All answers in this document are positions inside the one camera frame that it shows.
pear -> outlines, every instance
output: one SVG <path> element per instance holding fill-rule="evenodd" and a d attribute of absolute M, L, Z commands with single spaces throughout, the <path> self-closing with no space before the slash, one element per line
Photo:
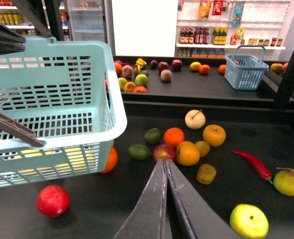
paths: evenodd
<path fill-rule="evenodd" d="M 273 184 L 275 188 L 286 196 L 294 196 L 294 169 L 277 168 L 281 170 L 275 175 Z"/>

shopping basket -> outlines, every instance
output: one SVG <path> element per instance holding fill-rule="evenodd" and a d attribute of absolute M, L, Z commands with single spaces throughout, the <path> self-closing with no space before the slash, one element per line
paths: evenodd
<path fill-rule="evenodd" d="M 251 55 L 236 55 L 241 47 L 261 47 L 262 52 L 259 58 Z M 235 49 L 233 55 L 227 55 L 227 67 L 225 78 L 236 90 L 256 90 L 269 69 L 269 66 L 262 60 L 266 49 L 264 46 L 241 45 Z"/>
<path fill-rule="evenodd" d="M 27 37 L 24 52 L 0 56 L 0 113 L 44 142 L 0 130 L 0 187 L 102 171 L 127 126 L 110 47 Z"/>

black table surface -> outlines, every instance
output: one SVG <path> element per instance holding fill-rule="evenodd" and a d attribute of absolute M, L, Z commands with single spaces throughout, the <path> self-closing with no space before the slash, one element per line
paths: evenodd
<path fill-rule="evenodd" d="M 125 132 L 115 139 L 119 155 L 116 168 L 107 174 L 1 188 L 0 238 L 113 238 L 135 207 L 154 167 L 151 158 L 131 159 L 128 148 L 134 143 L 145 144 L 144 134 L 153 127 L 165 131 L 176 126 L 184 131 L 185 140 L 202 140 L 204 128 L 188 129 L 184 116 L 190 109 L 203 109 L 205 126 L 215 123 L 224 127 L 226 141 L 211 148 L 196 165 L 178 166 L 181 172 L 226 223 L 237 204 L 252 204 L 264 211 L 269 220 L 267 239 L 294 239 L 294 197 L 280 194 L 260 179 L 246 160 L 231 153 L 237 149 L 253 154 L 273 175 L 277 173 L 276 167 L 294 168 L 294 111 L 130 102 L 125 102 L 125 107 L 128 123 Z M 147 146 L 153 150 L 157 144 Z M 217 170 L 210 185 L 199 184 L 195 178 L 203 163 Z M 55 219 L 40 214 L 35 205 L 38 193 L 50 184 L 63 186 L 71 196 L 69 209 Z M 167 222 L 166 238 L 183 238 L 176 230 L 175 220 Z"/>

basket handle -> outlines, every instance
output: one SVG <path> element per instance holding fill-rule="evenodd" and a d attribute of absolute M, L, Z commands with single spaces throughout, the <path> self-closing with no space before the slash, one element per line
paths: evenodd
<path fill-rule="evenodd" d="M 238 47 L 236 48 L 235 52 L 233 53 L 233 55 L 232 55 L 232 57 L 231 57 L 231 61 L 232 61 L 232 62 L 235 60 L 235 54 L 236 54 L 236 51 L 237 51 L 239 48 L 241 48 L 241 47 L 250 47 L 250 48 L 252 48 L 252 47 L 261 47 L 261 48 L 262 48 L 262 52 L 261 52 L 261 54 L 260 54 L 260 56 L 259 56 L 259 61 L 262 61 L 263 58 L 264 58 L 264 56 L 265 56 L 266 49 L 265 49 L 264 46 L 241 45 L 241 46 L 238 46 Z"/>

white wall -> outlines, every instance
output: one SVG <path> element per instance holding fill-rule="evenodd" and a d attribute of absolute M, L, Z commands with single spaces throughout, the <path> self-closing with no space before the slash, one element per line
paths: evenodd
<path fill-rule="evenodd" d="M 112 8 L 116 55 L 174 56 L 178 0 L 112 0 Z"/>

